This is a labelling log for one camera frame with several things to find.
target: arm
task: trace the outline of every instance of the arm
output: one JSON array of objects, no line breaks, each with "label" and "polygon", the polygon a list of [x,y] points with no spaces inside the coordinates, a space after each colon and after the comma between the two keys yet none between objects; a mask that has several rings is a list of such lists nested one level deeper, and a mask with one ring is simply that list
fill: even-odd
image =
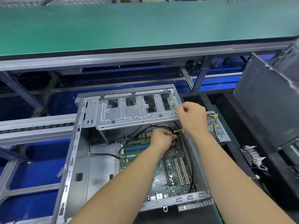
[{"label": "arm", "polygon": [[176,136],[155,129],[150,146],[104,185],[73,217],[70,224],[133,223],[150,188],[157,163]]},{"label": "arm", "polygon": [[185,102],[177,111],[197,145],[209,188],[226,224],[295,224],[210,135],[204,107]]}]

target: hand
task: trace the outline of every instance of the hand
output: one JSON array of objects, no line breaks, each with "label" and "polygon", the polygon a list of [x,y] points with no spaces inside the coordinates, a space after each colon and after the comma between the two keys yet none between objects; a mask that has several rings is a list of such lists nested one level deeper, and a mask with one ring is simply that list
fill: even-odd
[{"label": "hand", "polygon": [[203,106],[193,102],[185,102],[178,105],[177,113],[182,126],[193,138],[197,134],[209,133],[206,110]]},{"label": "hand", "polygon": [[154,129],[151,135],[150,146],[163,154],[175,144],[176,135],[167,129]]}]

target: green esd mat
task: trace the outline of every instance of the green esd mat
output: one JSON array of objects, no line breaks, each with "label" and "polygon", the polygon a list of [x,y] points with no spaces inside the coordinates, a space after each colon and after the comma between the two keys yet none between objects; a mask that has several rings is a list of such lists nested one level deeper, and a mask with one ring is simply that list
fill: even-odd
[{"label": "green esd mat", "polygon": [[0,56],[185,48],[298,34],[299,0],[0,8]]}]

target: motherboard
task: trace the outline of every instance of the motherboard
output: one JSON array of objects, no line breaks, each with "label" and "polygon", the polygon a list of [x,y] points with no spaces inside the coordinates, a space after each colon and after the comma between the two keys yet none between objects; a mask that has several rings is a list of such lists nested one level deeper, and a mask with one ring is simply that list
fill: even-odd
[{"label": "motherboard", "polygon": [[[132,163],[140,153],[150,146],[151,133],[144,133],[130,141],[123,140],[123,150],[119,169],[123,171]],[[191,172],[186,162],[185,154],[180,143],[170,147],[158,162],[153,176],[152,185],[145,198],[145,202],[165,199],[189,193]]]}]

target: person's left hand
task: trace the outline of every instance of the person's left hand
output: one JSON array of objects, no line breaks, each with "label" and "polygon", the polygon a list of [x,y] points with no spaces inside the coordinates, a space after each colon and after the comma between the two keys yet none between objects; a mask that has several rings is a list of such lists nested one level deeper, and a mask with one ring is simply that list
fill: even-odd
[{"label": "person's left hand", "polygon": [[167,129],[154,129],[151,135],[150,146],[163,154],[170,146],[174,146],[176,135]]}]

